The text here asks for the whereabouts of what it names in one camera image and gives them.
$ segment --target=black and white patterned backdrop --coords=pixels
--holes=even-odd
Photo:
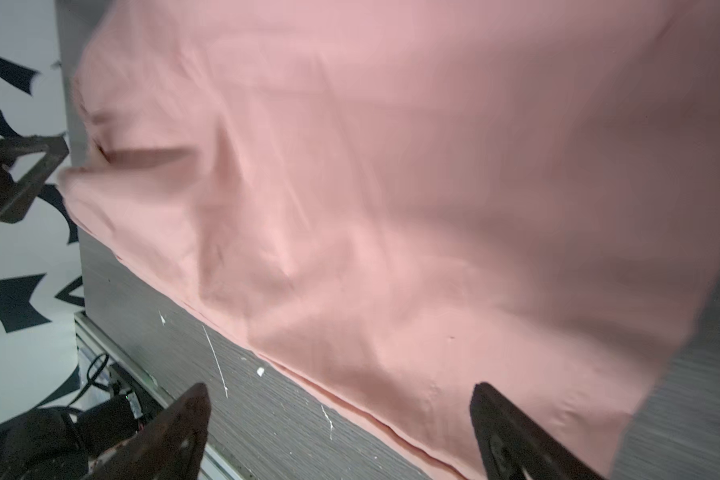
[[[0,0],[0,138],[65,134],[52,0]],[[43,154],[18,159],[14,180]],[[0,222],[0,423],[79,389],[73,314],[83,309],[77,227],[56,177],[24,218]]]

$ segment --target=white wall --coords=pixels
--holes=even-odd
[[[31,95],[0,78],[0,109],[12,129],[23,136],[65,132],[53,0],[0,0],[0,57],[40,72]],[[19,178],[38,157],[22,158],[13,177]],[[67,158],[62,168],[69,164]],[[46,183],[55,184],[55,177]],[[81,274],[80,249],[77,242],[68,244],[69,237],[62,213],[41,199],[21,222],[0,223],[0,280],[44,274],[29,303],[49,320],[10,333],[0,321],[0,423],[48,397],[77,367],[73,313],[82,309],[55,298]],[[82,287],[72,295],[82,296]]]

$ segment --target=metal frame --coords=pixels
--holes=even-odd
[[[163,408],[173,403],[174,398],[157,384],[157,380],[131,359],[111,338],[108,337],[85,312],[74,316],[77,343],[86,346],[95,355],[109,353],[112,360],[123,366],[125,370],[154,398]],[[208,439],[205,453],[200,464],[200,480],[245,480],[230,463],[211,445],[213,438]]]

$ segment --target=wood grain surface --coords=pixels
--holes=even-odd
[[[720,281],[624,434],[612,480],[720,480]]]
[[[241,474],[259,480],[427,478],[376,437],[207,328],[229,389],[226,398],[200,321],[85,233],[80,254],[88,317],[172,396],[195,382],[208,385],[211,442],[242,466]],[[259,367],[265,368],[262,376]]]

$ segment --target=pink cloth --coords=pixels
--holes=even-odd
[[[79,225],[432,478],[481,381],[607,474],[720,268],[720,0],[119,0],[76,87]]]

